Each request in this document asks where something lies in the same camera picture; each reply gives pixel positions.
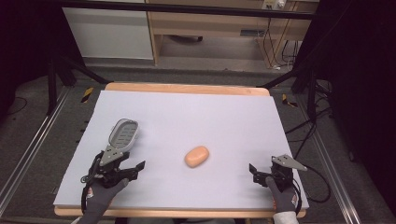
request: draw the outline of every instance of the soap bar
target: soap bar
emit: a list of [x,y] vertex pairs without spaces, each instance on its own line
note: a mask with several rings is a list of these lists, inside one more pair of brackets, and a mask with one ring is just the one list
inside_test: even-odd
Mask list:
[[184,157],[184,161],[188,166],[194,168],[204,162],[207,157],[209,157],[209,150],[207,150],[206,147],[199,146],[187,153],[187,155]]

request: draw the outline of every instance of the person's arm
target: person's arm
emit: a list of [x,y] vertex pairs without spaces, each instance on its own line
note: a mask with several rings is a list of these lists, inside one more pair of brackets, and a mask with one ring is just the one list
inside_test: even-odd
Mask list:
[[122,191],[129,183],[127,178],[122,179],[116,186],[105,189],[102,185],[94,182],[87,195],[87,209],[82,217],[72,224],[97,224],[110,206],[113,198]]
[[293,187],[287,188],[280,192],[276,182],[272,177],[265,178],[265,183],[270,188],[274,197],[274,214],[275,224],[298,224],[295,213],[296,193]]

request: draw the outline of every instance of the white wall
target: white wall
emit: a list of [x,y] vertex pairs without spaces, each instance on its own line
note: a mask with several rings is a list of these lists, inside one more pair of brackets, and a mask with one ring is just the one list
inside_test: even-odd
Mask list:
[[83,57],[153,59],[146,12],[64,8],[64,14]]

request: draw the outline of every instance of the person's right hand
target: person's right hand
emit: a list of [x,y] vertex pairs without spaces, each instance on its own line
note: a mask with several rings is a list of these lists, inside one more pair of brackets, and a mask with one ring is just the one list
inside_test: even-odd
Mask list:
[[297,197],[293,187],[287,188],[283,190],[283,192],[280,192],[277,188],[275,180],[271,176],[265,178],[265,183],[273,193],[274,208],[277,213],[295,211]]

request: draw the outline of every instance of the glove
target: glove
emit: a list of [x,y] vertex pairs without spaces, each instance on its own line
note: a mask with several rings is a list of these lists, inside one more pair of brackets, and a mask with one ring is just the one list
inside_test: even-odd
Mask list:
[[78,224],[97,224],[110,206],[113,198],[129,183],[128,178],[122,179],[116,186],[105,189],[96,181],[91,185],[87,195],[87,209]]
[[283,192],[280,192],[275,180],[271,176],[265,178],[265,183],[273,193],[274,208],[277,213],[295,211],[297,197],[293,187],[289,187],[283,190]]

